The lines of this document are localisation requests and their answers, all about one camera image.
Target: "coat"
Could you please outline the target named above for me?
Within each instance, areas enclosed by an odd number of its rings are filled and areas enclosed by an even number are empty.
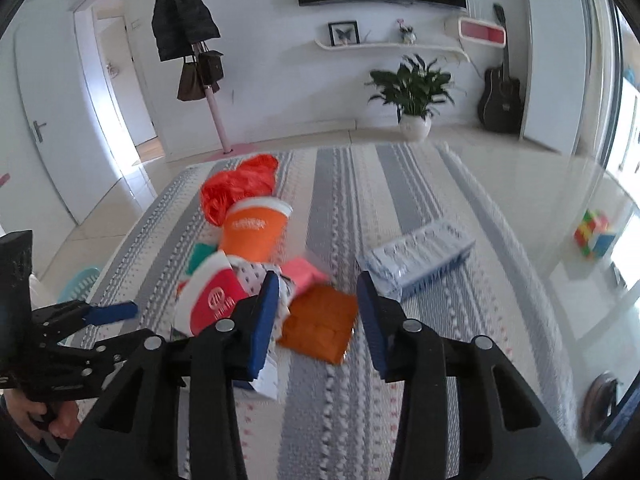
[[[156,0],[151,26],[160,61],[190,56],[193,43],[220,37],[202,0]]]

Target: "toy cube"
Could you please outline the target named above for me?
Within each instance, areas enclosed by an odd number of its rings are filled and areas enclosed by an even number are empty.
[[[582,222],[574,233],[584,256],[601,258],[607,252],[616,235],[609,230],[609,221],[600,211],[587,209]]]

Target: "human hand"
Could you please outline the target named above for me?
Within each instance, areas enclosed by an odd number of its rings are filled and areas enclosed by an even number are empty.
[[[36,427],[29,415],[45,415],[47,406],[42,402],[27,399],[20,390],[5,390],[4,400],[7,411],[15,423],[34,441],[42,439],[43,431]],[[58,416],[49,424],[49,433],[58,438],[70,439],[74,436],[80,422],[78,421],[78,406],[73,401],[62,402],[58,409]]]

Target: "picture frame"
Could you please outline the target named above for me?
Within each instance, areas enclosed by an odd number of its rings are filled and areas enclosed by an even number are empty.
[[[329,36],[331,37],[331,46],[359,44],[358,22],[329,23]]]

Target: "blue basket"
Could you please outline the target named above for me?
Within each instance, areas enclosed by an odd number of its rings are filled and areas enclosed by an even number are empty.
[[[92,286],[98,281],[99,277],[100,269],[96,267],[81,270],[66,284],[65,289],[60,293],[58,303],[72,300],[86,301]]]

